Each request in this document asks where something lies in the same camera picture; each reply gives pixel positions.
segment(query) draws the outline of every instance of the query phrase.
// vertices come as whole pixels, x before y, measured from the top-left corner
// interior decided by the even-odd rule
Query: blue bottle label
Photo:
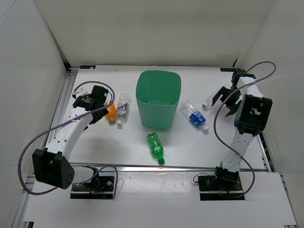
[[[206,119],[199,111],[192,113],[192,115],[190,116],[190,120],[197,127],[201,126],[206,121]]]
[[[127,108],[128,108],[128,103],[125,103],[122,106],[118,107],[116,112],[126,111]]]

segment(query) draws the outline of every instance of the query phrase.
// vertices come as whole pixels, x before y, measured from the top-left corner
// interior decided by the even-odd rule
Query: white panel
[[[35,2],[73,66],[232,66],[274,0]]]
[[[70,188],[31,196],[25,221],[34,228],[284,228],[295,220],[277,173],[256,173],[241,201],[200,201],[196,173],[119,173],[114,200],[70,199]],[[243,187],[250,172],[240,173]],[[34,191],[49,189],[36,182]]]
[[[0,21],[12,6],[15,0],[1,0],[0,1]]]
[[[179,110],[176,111],[170,129],[159,130],[144,127],[141,123],[135,90],[140,74],[145,70],[167,70],[180,75],[180,102],[189,99],[205,116],[210,130],[207,134],[197,130]],[[88,80],[101,81],[110,85],[116,94],[115,106],[120,93],[131,95],[128,120],[123,129],[110,126],[106,118],[90,125],[77,141],[70,162],[156,165],[150,152],[146,136],[156,132],[165,150],[166,166],[215,168],[225,158],[228,148],[223,146],[213,132],[213,120],[216,110],[204,111],[201,105],[204,99],[219,90],[223,85],[231,84],[231,72],[221,72],[215,67],[181,67],[181,66],[96,66],[95,69],[80,69],[74,87]],[[92,91],[94,84],[84,88]],[[74,103],[71,97],[65,118],[68,118]],[[218,133],[221,138],[231,143],[235,127],[234,116],[224,117],[228,113],[223,108],[218,118]],[[254,139],[245,155],[254,169],[264,169],[261,148]],[[241,168],[248,168],[242,162]]]
[[[0,21],[0,227],[11,226],[21,198],[19,155],[30,139],[49,127],[65,76],[34,2],[17,0]],[[24,176],[32,171],[30,161],[28,153]]]
[[[258,61],[277,64],[277,72],[259,88],[273,99],[265,129],[276,171],[283,173],[290,201],[299,225],[304,227],[304,1],[277,0],[257,37],[243,67]],[[264,65],[252,70],[258,78],[273,67]]]

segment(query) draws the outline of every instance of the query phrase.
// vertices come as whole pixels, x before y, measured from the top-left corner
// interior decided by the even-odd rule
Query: green bottle cap
[[[165,163],[165,160],[164,160],[163,158],[161,158],[161,159],[158,160],[158,163],[159,163],[160,165],[162,165],[162,164]]]

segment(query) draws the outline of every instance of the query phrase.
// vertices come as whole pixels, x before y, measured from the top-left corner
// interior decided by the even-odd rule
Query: wire
[[[84,113],[84,114],[82,114],[82,115],[79,115],[79,116],[77,116],[77,117],[75,117],[75,118],[73,118],[73,119],[71,119],[71,120],[68,120],[68,121],[66,121],[66,122],[64,122],[64,123],[62,123],[62,124],[59,124],[59,125],[57,125],[57,126],[55,126],[55,127],[52,127],[52,128],[50,128],[50,129],[48,129],[48,130],[46,130],[46,131],[40,133],[40,134],[37,135],[36,137],[34,137],[34,138],[33,138],[33,139],[24,147],[24,149],[23,149],[23,151],[21,152],[21,155],[20,155],[20,157],[19,157],[19,161],[18,161],[18,177],[19,177],[20,184],[22,185],[23,189],[24,189],[28,194],[35,195],[35,196],[39,196],[39,195],[47,194],[47,193],[49,193],[49,192],[51,192],[51,191],[53,191],[53,190],[56,189],[56,188],[52,188],[52,189],[50,189],[50,190],[43,191],[43,192],[33,192],[33,191],[29,190],[29,189],[27,188],[26,184],[24,183],[23,178],[22,178],[22,173],[21,173],[21,165],[22,165],[22,159],[23,159],[23,157],[24,157],[24,154],[25,154],[25,152],[27,151],[27,149],[30,147],[30,145],[31,145],[34,141],[36,141],[38,138],[40,138],[41,136],[43,136],[43,135],[45,135],[45,134],[47,134],[47,133],[49,133],[49,132],[51,132],[51,131],[53,131],[53,130],[55,130],[55,129],[57,129],[57,128],[63,127],[63,126],[65,126],[65,125],[68,125],[68,124],[72,123],[74,120],[77,120],[77,119],[79,119],[79,118],[81,118],[81,117],[84,117],[84,116],[86,116],[86,115],[89,115],[89,114],[92,114],[92,113],[99,112],[99,111],[101,111],[101,110],[103,110],[103,109],[105,109],[105,108],[110,107],[110,106],[113,104],[113,102],[114,102],[114,100],[115,100],[115,92],[114,92],[114,90],[113,90],[109,85],[107,85],[106,83],[103,83],[103,82],[98,82],[98,81],[87,81],[87,82],[83,82],[83,83],[81,83],[80,85],[78,85],[78,86],[74,89],[74,92],[75,92],[80,86],[82,86],[82,85],[84,85],[84,84],[87,84],[87,83],[97,83],[97,84],[102,84],[102,85],[108,87],[108,88],[112,91],[112,93],[113,93],[113,98],[111,99],[110,104],[107,105],[107,106],[104,106],[104,107],[97,108],[97,109],[95,109],[95,110],[89,111],[89,112]]]
[[[236,153],[236,154],[237,154],[237,155],[238,155],[238,156],[247,164],[247,166],[250,168],[250,171],[252,172],[252,182],[251,182],[249,188],[248,188],[245,192],[243,192],[242,194],[234,196],[234,198],[242,197],[242,196],[246,195],[246,194],[251,190],[253,184],[255,183],[256,175],[255,175],[255,171],[253,170],[252,166],[248,163],[248,161],[247,161],[243,156],[241,156],[241,155],[239,154],[239,152],[237,152],[235,149],[233,149],[231,146],[229,146],[227,143],[225,143],[225,142],[219,137],[218,132],[217,132],[217,129],[216,129],[216,123],[217,123],[217,119],[218,119],[220,110],[222,109],[222,107],[225,105],[225,103],[227,102],[227,100],[228,100],[233,94],[235,94],[237,91],[241,90],[242,88],[245,88],[245,87],[250,86],[250,85],[254,85],[255,83],[258,83],[258,82],[260,82],[260,81],[262,81],[262,80],[265,80],[265,79],[269,78],[271,75],[274,74],[274,72],[276,71],[276,65],[275,65],[275,63],[273,63],[273,62],[271,62],[271,61],[263,61],[263,62],[259,62],[259,63],[257,63],[257,64],[254,64],[251,68],[249,68],[249,69],[246,71],[246,73],[247,73],[249,70],[251,70],[252,68],[256,67],[257,65],[260,65],[260,64],[263,64],[263,63],[270,63],[270,64],[272,64],[272,65],[274,66],[273,71],[272,71],[269,75],[267,75],[267,76],[265,76],[265,77],[263,77],[263,78],[261,78],[261,79],[255,81],[255,82],[245,84],[245,85],[241,86],[240,88],[237,88],[236,90],[234,90],[231,94],[229,94],[229,96],[227,96],[227,98],[226,98],[226,99],[223,101],[223,103],[220,105],[220,107],[218,108],[218,110],[217,110],[217,112],[216,112],[216,114],[215,114],[215,117],[214,117],[213,129],[214,129],[214,134],[215,134],[215,136],[217,137],[217,139],[218,139],[224,146],[228,147],[230,150],[232,150],[234,153]]]
[[[94,190],[93,192],[100,191],[100,190],[102,190],[102,189],[103,189],[103,187],[102,187],[102,188],[99,188],[99,189],[96,189],[96,190]]]
[[[197,177],[198,175],[200,175],[200,174],[206,174],[207,176],[210,176],[209,174],[207,174],[207,173],[205,173],[205,172],[201,172],[201,173],[199,173],[199,174],[196,174],[196,175],[193,177],[193,179],[192,179],[194,183],[198,183],[198,182],[199,182],[199,181],[197,181],[197,182],[194,181],[194,178],[196,178],[196,177]]]
[[[232,187],[230,186],[229,190],[226,192],[226,194],[229,194],[231,192]]]

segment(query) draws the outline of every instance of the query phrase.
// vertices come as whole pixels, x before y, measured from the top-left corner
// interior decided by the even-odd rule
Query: white table surface
[[[198,131],[180,112],[176,111],[173,125],[168,130],[146,128],[141,124],[135,98],[139,75],[145,70],[167,70],[181,77],[180,102],[189,99],[205,116],[210,130],[207,134]],[[158,166],[149,150],[146,136],[156,132],[164,147],[166,166],[214,168],[224,159],[228,149],[215,137],[213,120],[215,111],[204,111],[201,104],[204,99],[231,84],[232,72],[221,72],[218,67],[181,67],[181,66],[96,66],[95,69],[80,69],[74,88],[88,80],[96,80],[110,85],[116,94],[115,106],[120,93],[131,95],[129,117],[123,129],[110,126],[107,119],[102,120],[83,133],[77,141],[70,162],[100,163],[120,165]],[[83,86],[88,92],[94,84]],[[69,100],[65,118],[69,115],[74,99]],[[235,127],[234,116],[224,117],[228,112],[223,108],[218,118],[218,133],[227,143],[231,143]],[[254,169],[264,169],[261,147],[257,138],[250,144],[245,158]]]
[[[193,172],[119,172],[114,200],[70,199],[70,188],[30,196],[34,228],[284,228],[295,219],[278,173],[256,172],[241,201],[200,201]],[[250,172],[240,173],[244,189]],[[36,182],[34,191],[50,186]]]

